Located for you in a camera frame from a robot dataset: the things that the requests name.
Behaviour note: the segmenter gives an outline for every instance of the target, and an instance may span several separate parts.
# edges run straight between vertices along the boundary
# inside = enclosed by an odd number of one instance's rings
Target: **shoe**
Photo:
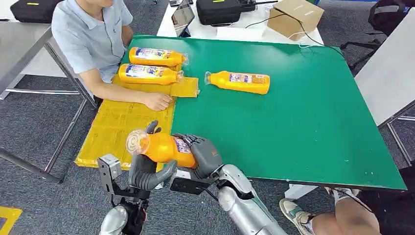
[[[333,191],[334,190],[332,188],[324,187],[324,189],[327,191],[329,196],[333,196]],[[341,192],[348,191],[348,188],[334,188],[334,189],[336,189],[338,191],[341,191]],[[351,196],[354,196],[355,198],[357,198],[357,195],[360,193],[360,190],[359,189],[351,189],[351,188],[350,188],[350,190],[352,192]]]
[[[314,235],[313,232],[306,226],[311,221],[314,215],[302,211],[301,207],[289,199],[281,199],[279,208],[282,213],[289,219],[298,229],[301,235]]]

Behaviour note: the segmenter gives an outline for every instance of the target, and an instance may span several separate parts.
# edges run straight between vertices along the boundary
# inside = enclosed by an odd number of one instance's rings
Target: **man's hand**
[[[172,98],[162,93],[147,93],[144,95],[142,103],[154,111],[165,110]]]

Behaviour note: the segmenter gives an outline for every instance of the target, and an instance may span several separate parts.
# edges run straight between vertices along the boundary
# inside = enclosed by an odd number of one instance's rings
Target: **green table mat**
[[[130,47],[189,54],[196,99],[178,98],[172,133],[210,139],[248,177],[406,189],[344,59],[333,49],[137,35]],[[123,63],[128,62],[125,56]],[[204,84],[205,71],[263,73],[268,94]]]

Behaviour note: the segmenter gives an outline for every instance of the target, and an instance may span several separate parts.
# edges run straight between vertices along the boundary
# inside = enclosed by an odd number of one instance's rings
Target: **person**
[[[282,213],[301,235],[380,235],[379,222],[370,209],[357,198],[358,190],[326,188],[333,195],[334,213],[310,214],[289,199],[282,199]]]
[[[52,34],[74,72],[95,96],[164,110],[172,101],[168,95],[111,84],[133,37],[132,20],[123,0],[65,0],[53,12]]]

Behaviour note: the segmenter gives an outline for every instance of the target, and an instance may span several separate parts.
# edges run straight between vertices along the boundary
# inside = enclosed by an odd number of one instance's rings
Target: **orange bottle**
[[[119,67],[118,76],[126,83],[167,85],[182,80],[183,70],[176,72],[164,67],[123,64]]]
[[[127,137],[126,148],[131,154],[144,154],[157,163],[177,160],[179,166],[197,166],[189,146],[182,139],[166,133],[147,134],[143,130],[132,131]]]
[[[187,55],[173,50],[132,47],[128,53],[132,64],[136,65],[164,65],[173,67],[186,64]]]
[[[270,88],[270,77],[264,74],[221,71],[205,73],[205,83],[222,89],[266,94]]]

